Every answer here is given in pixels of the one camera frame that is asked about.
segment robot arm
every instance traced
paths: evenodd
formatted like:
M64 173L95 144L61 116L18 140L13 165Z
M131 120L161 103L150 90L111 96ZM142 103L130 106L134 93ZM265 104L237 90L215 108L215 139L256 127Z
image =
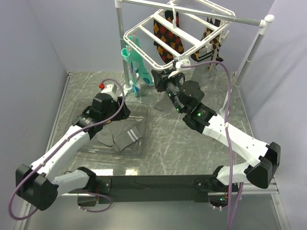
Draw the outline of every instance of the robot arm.
M30 166L21 165L16 170L16 186L39 165L39 169L23 186L18 190L17 195L28 201L40 210L45 210L52 205L57 197L75 189L84 189L92 191L95 188L96 174L91 170L80 167L72 173L57 176L56 174L63 166L75 155L77 150L93 136L102 130L103 125L93 126L89 129L79 132L72 138L72 134L80 129L92 124L96 124L111 117L118 109L122 98L115 97L116 86L109 84L103 87L101 93L98 93L92 102L81 115L79 115L68 129L66 134L41 158L33 162ZM123 106L121 111L112 121L127 119L130 110ZM56 148L67 141L62 148L46 163L45 160Z
M179 113L186 113L183 121L191 129L210 136L228 146L224 119L214 110L201 103L204 93L195 81L185 81L184 74L170 78L170 71L152 70L155 88L166 92ZM267 188L279 166L280 146L259 141L236 127L228 126L232 149L246 162L233 167L233 183L251 182L259 188ZM229 167L219 166L214 174L224 185L229 185Z

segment white wall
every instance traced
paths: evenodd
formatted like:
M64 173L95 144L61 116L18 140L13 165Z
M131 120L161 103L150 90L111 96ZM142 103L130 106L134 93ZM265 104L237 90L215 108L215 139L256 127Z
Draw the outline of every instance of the white wall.
M122 70L118 23L114 0L28 0L39 21L46 29L65 69L72 71ZM233 10L239 17L263 19L274 0L214 0ZM181 6L194 9L207 8L194 0L181 0ZM123 4L125 30L156 11L156 8ZM180 17L180 27L197 38L201 38L204 28L195 22ZM153 31L153 24L148 27ZM237 70L257 27L234 23L230 27L228 40L222 46L221 57L230 70ZM141 45L150 56L162 63L153 41L137 34Z
M7 204L15 170L41 156L55 118L65 71L24 0L0 4L0 226L14 226ZM19 215L21 201L14 202Z
M241 89L255 136L282 147L275 179L293 230L306 229L307 214L306 7L304 0L275 0L276 21Z

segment yellow and black sock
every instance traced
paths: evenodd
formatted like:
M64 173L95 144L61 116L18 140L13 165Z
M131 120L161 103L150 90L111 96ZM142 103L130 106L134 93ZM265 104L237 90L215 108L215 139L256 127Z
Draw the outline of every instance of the yellow and black sock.
M172 23L174 16L172 11L165 11L165 18ZM184 49L181 42L180 37L173 34L171 31L166 29L163 25L161 25L159 22L154 20L153 22L153 33L156 37L158 37L161 41L172 47L175 51L177 51L180 54L183 54ZM176 13L176 26L179 28L179 14ZM164 49L162 46L160 46L158 43L154 42L154 45L157 46L158 53L161 57L161 59L164 61L164 63L168 64L171 62L174 58L173 55L168 52L166 49Z

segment metal frame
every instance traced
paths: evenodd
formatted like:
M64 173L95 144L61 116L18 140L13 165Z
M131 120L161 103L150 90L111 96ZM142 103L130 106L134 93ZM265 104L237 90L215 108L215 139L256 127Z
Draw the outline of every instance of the metal frame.
M120 38L121 48L125 48L125 42L128 43L149 64L151 64L154 69L163 70L163 69L167 69L167 68L172 67L173 61L170 62L167 65L163 65L163 66L158 65L144 51L142 51L139 47L137 47L133 42L131 42L128 39L128 36L131 35L135 30L141 29L150 38L152 38L154 41L156 41L161 46L163 46L166 50L168 50L171 54L173 54L173 56L180 57L180 56L189 56L193 52L195 52L196 50L203 47L204 45L207 45L210 42L210 40L212 40L218 34L223 33L223 31L229 25L230 22L236 22L236 23L243 23L243 24L258 26L260 28L259 33L258 33L258 37L257 37L255 43L253 44L253 47L252 47L252 49L249 53L249 56L246 59L245 64L244 64L244 66L243 66L243 68L242 68L242 70L241 70L241 72L238 76L238 79L236 81L236 85L234 86L233 90L231 91L231 94L234 95L234 93L236 93L237 89L239 88L241 81L245 77L246 71L247 71L247 69L248 69L248 67L249 67L258 47L260 46L261 41L263 40L263 37L266 35L271 23L274 21L274 16L273 15L267 15L264 18L264 20L254 20L254 19L248 19L248 18L240 18L240 17L235 16L234 12L232 12L232 11L226 9L226 8L223 8L223 7L217 5L213 2L210 2L208 0L196 0L196 1L212 8L212 9L218 11L218 12L225 13L227 15L203 12L203 11L199 11L199 10L175 6L174 3L176 2L176 0L171 0L168 4L162 4L162 3L152 2L152 1L147 1L147 0L115 0L115 7L117 9L117 15L118 15L118 28L119 28L119 38ZM137 5L143 5L143 6L152 6L152 7L157 7L157 8L161 8L161 9L159 9L155 14L151 15L150 17L148 17L147 19L145 19L141 23L137 24L132 29L128 30L126 33L124 33L123 18L122 18L122 12L121 12L121 7L122 7L123 2L137 4ZM213 33L211 33L210 36L203 39L202 41L199 41L198 39L194 38L193 36L187 34L184 31L180 30L179 28L172 26L172 24L170 22L168 22L167 20L162 18L159 14L162 13L164 10L172 10L173 12L175 12L175 11L176 12L182 12L185 15L193 18L194 20L196 20L196 21L198 21L198 22L200 22L200 23L202 23L203 25L206 25L206 26L208 26L208 24L205 23L204 20L198 18L196 15L206 16L206 17L210 17L210 18L216 18L216 19L220 19L220 20L223 20L223 21L222 21L222 25L219 27L219 29L211 27L211 29L213 30ZM144 24L148 23L153 18L155 20L159 21L161 24L163 24L166 28L168 28L170 31L172 31L176 35L178 35L181 38L184 38L188 42L192 43L194 46L191 49L189 49L188 51L186 51L184 54L180 55L178 52L176 52L171 47L166 45L160 39L154 38L154 35L152 35L148 30L146 30L143 27ZM126 82L124 88L126 90L130 90L131 86L130 86L130 83L129 83L129 73L128 73L128 70L127 70L127 65L124 61L123 61L123 63L124 63L124 73L125 73L125 82ZM227 103L227 95L225 97L224 105L219 111L219 114L222 115L222 116L225 115L226 103Z
M155 6L155 7L161 8L157 12L155 12L152 15L150 15L148 18L146 18L145 20L143 20L142 22L140 22L139 24L137 24L136 26L134 26L133 28L128 30L124 34L124 37L123 37L124 41L129 46L131 46L136 52L138 52L143 57L143 59L145 59L156 70L164 70L164 69L171 68L173 66L173 62L174 61L171 61L170 63L168 63L166 65L159 65L159 64L157 64L152 58L150 58L150 56L148 54L146 54L142 49L137 47L137 45L135 45L129 39L129 36L133 35L137 30L140 29L141 31L143 31L151 39L153 39L155 42L157 42L162 47L164 47L167 51L169 51L173 56L179 58L179 57L182 57L182 56L189 56L189 55L193 54L195 51L197 51L200 48L204 47L205 45L208 45L212 39L217 37L219 34L222 34L224 32L224 30L230 25L229 21L221 21L221 25L219 27L211 25L210 23L206 22L205 20L195 16L195 15L199 15L199 14L201 14L203 16L203 12L191 10L191 9L184 8L184 7L175 6L174 4L177 2L177 0L171 0L168 4L161 4L161 3L155 3L155 2L150 2L150 1L130 1L130 0L129 1L123 0L123 1L124 2L129 2L129 3L140 4L140 5L147 5L147 6L150 5L150 6ZM219 5L216 5L216 4L214 4L214 3L210 2L210 1L198 0L198 2L202 3L203 5L206 5L206 6L210 7L211 9L213 9L215 11L219 11L221 13L227 14L227 16L221 15L222 18L224 18L224 16L226 18L228 18L228 15L230 15L232 17L235 16L235 13L233 11L230 11L230 10L228 10L226 8L223 8L223 7L219 6ZM204 26L210 27L210 29L212 29L213 32L210 33L210 35L207 36L206 38L204 38L202 40L199 40L199 39L189 35L185 31L181 30L180 28L176 27L174 24L170 23L165 18L163 18L162 15L165 12L165 10L172 10L174 12L174 14L176 14L176 11L182 12L184 15L186 15L186 16L194 19L194 20L196 20L197 22L203 24ZM173 48L171 48L166 43L164 43L162 40L160 40L155 35L153 35L150 31L145 29L144 26L148 22L150 22L152 19L158 21L160 24L162 24L169 31L172 31L174 34L176 34L180 38L186 40L187 42L191 43L193 46L189 50L184 52L183 54L179 54Z

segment transparent container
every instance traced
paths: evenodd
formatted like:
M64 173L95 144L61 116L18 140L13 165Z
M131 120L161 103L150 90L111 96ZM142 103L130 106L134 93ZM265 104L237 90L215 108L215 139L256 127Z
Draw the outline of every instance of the transparent container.
M84 108L92 104L92 99L80 99L74 105L65 131L71 126L72 122L82 113ZM125 131L127 127L136 127L142 134L142 138L127 146L122 152L116 152L98 141L94 136L88 143L84 144L78 151L82 155L86 154L88 160L100 161L105 163L126 162L137 160L142 157L146 151L146 142L148 138L150 107L142 103L126 102L131 114L128 119L113 121L104 125L104 128L111 130L113 137Z

